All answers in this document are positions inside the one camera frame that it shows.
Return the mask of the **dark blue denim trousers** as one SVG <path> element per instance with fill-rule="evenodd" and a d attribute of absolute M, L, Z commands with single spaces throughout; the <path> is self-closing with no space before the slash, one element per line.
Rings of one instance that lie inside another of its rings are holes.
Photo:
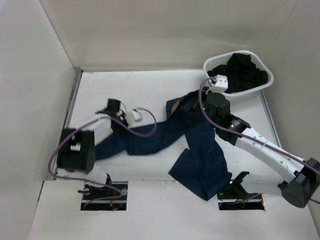
<path fill-rule="evenodd" d="M 95 147 L 97 160 L 126 151 L 130 156 L 158 153 L 185 136 L 188 148 L 178 157 L 169 175 L 201 199 L 208 201 L 226 187 L 232 177 L 212 126 L 198 106 L 198 91 L 171 99 L 165 106 L 166 120 L 155 133 L 140 137 L 129 131 L 112 133 Z"/>

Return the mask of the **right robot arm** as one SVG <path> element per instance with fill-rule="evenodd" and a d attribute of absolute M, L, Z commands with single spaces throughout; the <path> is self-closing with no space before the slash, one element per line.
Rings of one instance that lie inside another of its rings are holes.
<path fill-rule="evenodd" d="M 200 109 L 222 140 L 255 156 L 282 177 L 277 187 L 287 202 L 298 208 L 307 205 L 320 186 L 318 160 L 305 160 L 270 142 L 249 123 L 231 114 L 231 104 L 221 93 L 202 94 Z"/>

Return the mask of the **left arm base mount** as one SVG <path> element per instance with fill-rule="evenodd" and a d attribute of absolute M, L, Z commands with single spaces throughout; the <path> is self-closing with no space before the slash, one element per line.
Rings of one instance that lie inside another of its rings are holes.
<path fill-rule="evenodd" d="M 81 211 L 126 211 L 128 198 L 128 182 L 115 181 L 111 183 L 114 187 L 122 191 L 120 193 L 114 189 L 95 187 L 85 184 L 83 189 L 77 192 L 81 194 Z"/>

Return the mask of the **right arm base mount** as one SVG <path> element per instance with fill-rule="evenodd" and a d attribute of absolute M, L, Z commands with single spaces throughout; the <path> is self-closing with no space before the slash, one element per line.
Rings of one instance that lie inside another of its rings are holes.
<path fill-rule="evenodd" d="M 242 186 L 248 171 L 242 171 L 224 189 L 217 194 L 220 211 L 265 210 L 261 193 L 248 193 Z"/>

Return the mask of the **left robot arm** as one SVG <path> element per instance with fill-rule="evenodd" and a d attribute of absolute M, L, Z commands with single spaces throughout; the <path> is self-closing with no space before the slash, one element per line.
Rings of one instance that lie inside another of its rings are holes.
<path fill-rule="evenodd" d="M 110 98 L 105 108 L 95 112 L 94 118 L 79 128 L 64 128 L 58 149 L 53 153 L 56 167 L 65 175 L 56 174 L 61 180 L 84 181 L 95 186 L 95 193 L 100 199 L 112 195 L 111 177 L 96 164 L 96 134 L 105 128 L 113 133 L 125 132 L 129 123 L 126 109 L 121 109 L 120 100 Z"/>

